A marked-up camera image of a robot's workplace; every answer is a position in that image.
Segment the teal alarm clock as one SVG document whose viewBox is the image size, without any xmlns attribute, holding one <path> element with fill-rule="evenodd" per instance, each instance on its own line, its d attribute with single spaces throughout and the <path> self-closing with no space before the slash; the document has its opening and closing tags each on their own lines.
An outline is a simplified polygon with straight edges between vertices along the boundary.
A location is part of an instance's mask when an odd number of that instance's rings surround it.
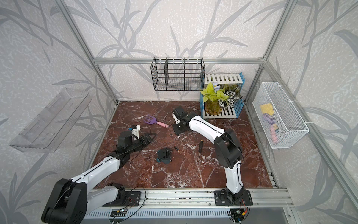
<svg viewBox="0 0 358 224">
<path fill-rule="evenodd" d="M 160 149 L 156 155 L 156 161 L 158 163 L 169 164 L 172 161 L 172 150 L 168 147 Z"/>
</svg>

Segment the yellow black screwdriver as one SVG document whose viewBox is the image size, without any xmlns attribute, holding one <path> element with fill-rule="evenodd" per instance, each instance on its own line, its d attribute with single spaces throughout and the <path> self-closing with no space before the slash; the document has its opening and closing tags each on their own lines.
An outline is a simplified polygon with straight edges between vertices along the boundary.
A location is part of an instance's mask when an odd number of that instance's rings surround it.
<svg viewBox="0 0 358 224">
<path fill-rule="evenodd" d="M 204 145 L 204 141 L 203 140 L 201 140 L 200 142 L 199 142 L 199 150 L 198 150 L 198 159 L 197 159 L 197 162 L 199 163 L 199 161 L 200 161 L 200 155 L 201 155 L 201 153 L 202 153 L 202 149 L 203 149 L 203 145 Z"/>
</svg>

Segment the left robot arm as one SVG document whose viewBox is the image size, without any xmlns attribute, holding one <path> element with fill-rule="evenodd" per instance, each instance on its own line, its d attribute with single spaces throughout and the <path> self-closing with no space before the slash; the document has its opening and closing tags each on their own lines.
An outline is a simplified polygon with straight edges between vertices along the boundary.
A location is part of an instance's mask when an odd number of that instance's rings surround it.
<svg viewBox="0 0 358 224">
<path fill-rule="evenodd" d="M 128 206 L 131 198 L 122 184 L 96 186 L 110 174 L 122 168 L 130 154 L 148 146 L 155 133 L 135 135 L 124 131 L 117 139 L 116 149 L 91 169 L 71 179 L 61 179 L 55 185 L 44 208 L 41 220 L 47 224 L 79 224 L 85 215 L 102 206 Z"/>
</svg>

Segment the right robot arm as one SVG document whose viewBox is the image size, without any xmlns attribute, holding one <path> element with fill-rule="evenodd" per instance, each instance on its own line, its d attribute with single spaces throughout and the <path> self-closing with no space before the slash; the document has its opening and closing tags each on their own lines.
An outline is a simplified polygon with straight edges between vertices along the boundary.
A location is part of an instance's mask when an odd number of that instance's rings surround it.
<svg viewBox="0 0 358 224">
<path fill-rule="evenodd" d="M 219 164 L 224 167 L 226 188 L 214 192 L 217 206 L 252 206 L 251 194 L 245 189 L 240 166 L 244 160 L 242 147 L 232 129 L 224 130 L 205 121 L 196 113 L 187 113 L 179 106 L 172 112 L 175 123 L 172 127 L 176 135 L 195 131 L 214 144 Z"/>
</svg>

